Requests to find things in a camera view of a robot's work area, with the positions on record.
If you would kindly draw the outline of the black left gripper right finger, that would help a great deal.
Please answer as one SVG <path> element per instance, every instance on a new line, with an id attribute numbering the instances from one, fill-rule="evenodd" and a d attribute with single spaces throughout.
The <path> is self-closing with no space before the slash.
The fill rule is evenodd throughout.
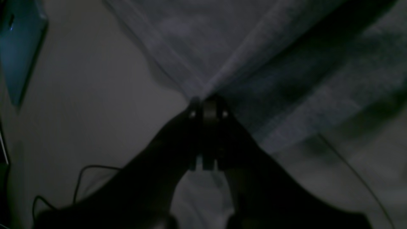
<path id="1" fill-rule="evenodd" d="M 363 213 L 340 210 L 305 190 L 264 152 L 216 97 L 220 170 L 234 206 L 228 229 L 371 229 Z"/>

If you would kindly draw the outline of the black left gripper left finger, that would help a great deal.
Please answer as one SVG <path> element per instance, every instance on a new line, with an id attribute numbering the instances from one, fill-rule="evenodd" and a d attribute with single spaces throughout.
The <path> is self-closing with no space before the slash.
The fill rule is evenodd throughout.
<path id="1" fill-rule="evenodd" d="M 170 206 L 195 160 L 200 100 L 171 119 L 147 147 L 89 197 L 39 214 L 35 229 L 177 229 Z"/>

